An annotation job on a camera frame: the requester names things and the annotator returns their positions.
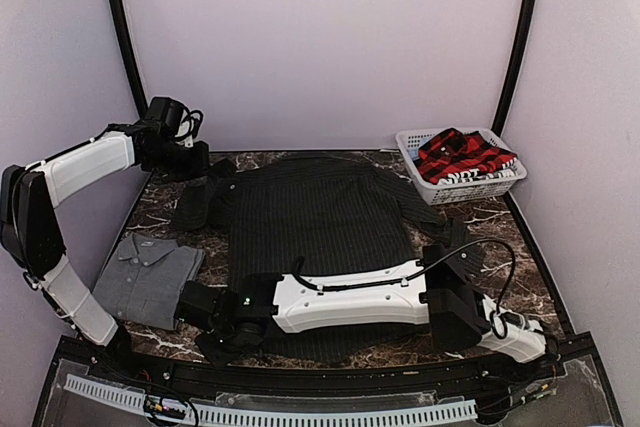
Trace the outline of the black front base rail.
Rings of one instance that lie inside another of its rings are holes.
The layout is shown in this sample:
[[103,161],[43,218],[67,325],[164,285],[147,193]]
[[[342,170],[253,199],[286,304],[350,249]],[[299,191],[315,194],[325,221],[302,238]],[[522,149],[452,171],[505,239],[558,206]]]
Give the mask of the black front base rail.
[[501,354],[413,367],[346,370],[214,368],[208,364],[134,354],[151,375],[152,389],[167,387],[185,396],[213,398],[222,392],[312,397],[383,395],[434,391],[446,395],[492,395],[526,380],[550,377],[548,365],[518,366]]

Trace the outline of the black pinstriped long sleeve shirt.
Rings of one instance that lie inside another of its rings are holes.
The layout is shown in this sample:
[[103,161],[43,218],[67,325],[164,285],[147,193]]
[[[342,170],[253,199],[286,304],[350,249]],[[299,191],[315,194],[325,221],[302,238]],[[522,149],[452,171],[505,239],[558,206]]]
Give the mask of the black pinstriped long sleeve shirt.
[[230,289],[248,295],[249,277],[364,273],[412,259],[408,224],[447,248],[467,245],[464,267],[477,272],[485,254],[466,225],[426,204],[395,173],[324,155],[287,157],[237,172],[227,159],[189,183],[174,211],[175,230],[205,227],[228,234]]

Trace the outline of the folded grey shirt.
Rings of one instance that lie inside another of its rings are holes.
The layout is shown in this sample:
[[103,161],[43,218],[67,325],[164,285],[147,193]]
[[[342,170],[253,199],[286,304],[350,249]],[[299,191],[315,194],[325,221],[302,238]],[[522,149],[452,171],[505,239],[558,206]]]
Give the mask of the folded grey shirt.
[[180,294],[205,258],[204,250],[174,239],[130,234],[117,245],[93,296],[119,320],[173,331]]

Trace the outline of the red black plaid shirt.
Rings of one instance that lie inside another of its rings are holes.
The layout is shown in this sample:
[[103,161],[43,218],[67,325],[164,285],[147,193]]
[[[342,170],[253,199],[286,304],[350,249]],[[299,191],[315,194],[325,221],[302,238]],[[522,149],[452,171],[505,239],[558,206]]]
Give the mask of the red black plaid shirt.
[[447,174],[470,169],[495,172],[514,158],[515,153],[491,144],[479,131],[464,134],[448,128],[419,148],[415,165],[425,180],[437,185]]

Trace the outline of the left black frame post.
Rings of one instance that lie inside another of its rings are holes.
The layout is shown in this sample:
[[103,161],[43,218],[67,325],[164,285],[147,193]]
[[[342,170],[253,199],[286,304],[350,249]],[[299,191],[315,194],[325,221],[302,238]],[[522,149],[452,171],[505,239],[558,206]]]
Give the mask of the left black frame post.
[[108,3],[129,90],[136,112],[142,118],[148,110],[148,102],[134,52],[124,0],[108,0]]

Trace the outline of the black white patterned garment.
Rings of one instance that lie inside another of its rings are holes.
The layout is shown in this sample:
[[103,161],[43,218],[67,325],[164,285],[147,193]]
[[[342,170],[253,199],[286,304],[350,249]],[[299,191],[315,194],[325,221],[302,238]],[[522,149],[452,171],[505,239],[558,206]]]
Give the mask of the black white patterned garment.
[[470,182],[504,179],[515,177],[516,172],[514,170],[517,158],[514,158],[504,163],[500,169],[495,172],[481,172],[479,169],[470,169],[467,171],[461,171],[457,173],[447,174],[437,182],[437,186],[455,185]]

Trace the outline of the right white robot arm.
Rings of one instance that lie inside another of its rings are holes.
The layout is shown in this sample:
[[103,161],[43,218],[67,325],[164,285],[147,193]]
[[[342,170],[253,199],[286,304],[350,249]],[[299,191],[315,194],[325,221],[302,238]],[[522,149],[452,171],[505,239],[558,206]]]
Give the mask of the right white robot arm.
[[503,307],[464,269],[471,241],[455,249],[434,244],[418,259],[357,274],[305,277],[304,257],[290,272],[247,276],[237,290],[185,285],[177,317],[201,330],[198,345],[225,365],[269,338],[332,327],[426,325],[441,351],[481,347],[510,357],[510,371],[534,379],[557,342],[542,322]]

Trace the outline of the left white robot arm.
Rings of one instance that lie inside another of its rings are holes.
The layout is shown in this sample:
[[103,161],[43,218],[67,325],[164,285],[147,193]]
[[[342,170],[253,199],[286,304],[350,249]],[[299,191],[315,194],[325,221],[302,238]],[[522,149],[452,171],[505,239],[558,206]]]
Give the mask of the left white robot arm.
[[177,180],[207,168],[202,141],[168,137],[155,124],[111,124],[100,134],[46,159],[11,165],[1,181],[1,244],[26,283],[86,340],[106,347],[120,335],[116,318],[95,299],[72,264],[59,212],[70,199],[130,168]]

